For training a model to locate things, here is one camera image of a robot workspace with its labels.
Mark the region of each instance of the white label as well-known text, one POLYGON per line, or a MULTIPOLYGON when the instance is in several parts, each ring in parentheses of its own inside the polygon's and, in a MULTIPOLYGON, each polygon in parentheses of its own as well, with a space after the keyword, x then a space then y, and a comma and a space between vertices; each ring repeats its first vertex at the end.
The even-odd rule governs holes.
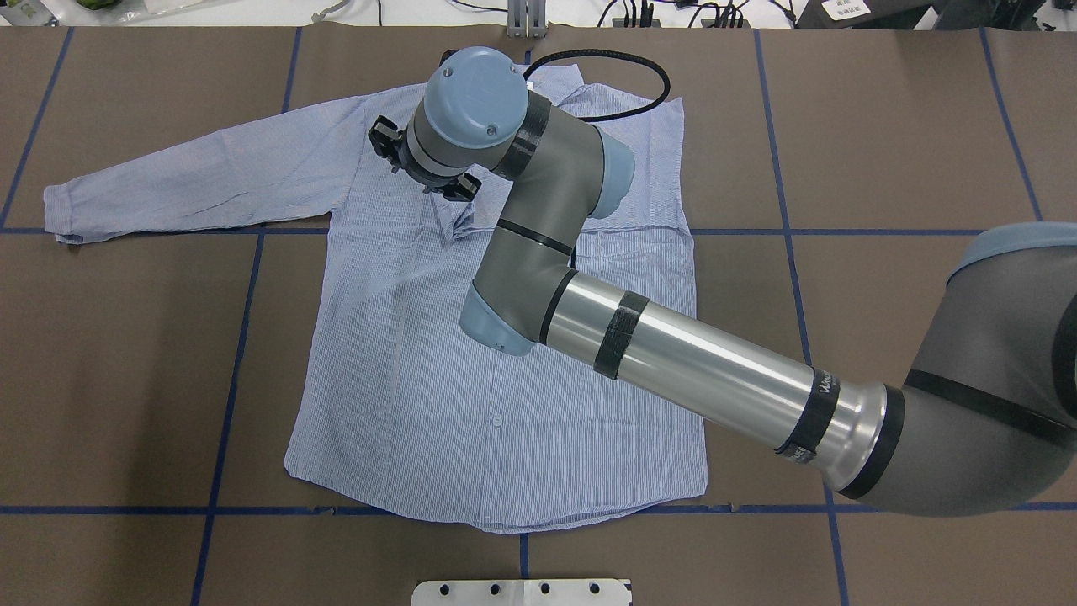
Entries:
POLYGON ((836 22, 851 19, 871 12, 864 0, 826 0, 823 2, 823 9, 836 22))

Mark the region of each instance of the light blue cap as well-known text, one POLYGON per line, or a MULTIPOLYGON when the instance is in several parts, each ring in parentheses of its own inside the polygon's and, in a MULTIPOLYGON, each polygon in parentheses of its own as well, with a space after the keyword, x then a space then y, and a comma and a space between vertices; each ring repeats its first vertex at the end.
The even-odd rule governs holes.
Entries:
POLYGON ((516 135, 528 111, 528 85, 512 59, 471 46, 453 53, 430 76, 422 105, 446 141, 484 149, 516 135))
POLYGON ((1016 252, 1029 248, 1047 248, 1052 245, 1077 245, 1077 223, 1037 221, 1035 223, 1015 223, 988 229, 976 236, 973 243, 965 249, 965 255, 957 268, 947 278, 965 267, 991 256, 1016 252))
POLYGON ((475 290, 472 282, 464 297, 464 309, 460 312, 460 328, 467 337, 487 348, 504 352, 513 356, 526 356, 534 348, 534 341, 524 338, 508 323, 501 320, 486 299, 475 290))
POLYGON ((602 135, 602 156, 604 165, 602 167, 602 191, 599 192, 599 201, 595 205, 595 210, 588 216, 592 219, 605 219, 613 214, 614 210, 620 206, 620 200, 628 195, 628 188, 632 185, 632 177, 635 175, 635 156, 628 145, 606 135, 605 130, 599 128, 602 135))

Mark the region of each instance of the blue shirt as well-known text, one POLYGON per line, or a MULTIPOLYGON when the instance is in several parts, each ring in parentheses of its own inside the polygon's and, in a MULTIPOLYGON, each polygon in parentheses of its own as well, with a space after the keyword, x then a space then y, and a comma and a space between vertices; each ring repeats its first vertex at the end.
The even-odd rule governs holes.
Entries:
MULTIPOLYGON (((543 68, 535 90, 589 115, 644 99, 543 68)), ((390 172, 366 131, 405 124, 424 85, 226 128, 45 189, 45 228, 83 243, 332 212, 295 478, 401 516, 494 533, 565 529, 701 494, 702 421, 545 348, 514 358, 459 328, 510 183, 476 168, 472 203, 390 172)), ((588 220, 581 270, 695 315, 681 209, 680 100, 602 128, 635 154, 620 208, 588 220)))

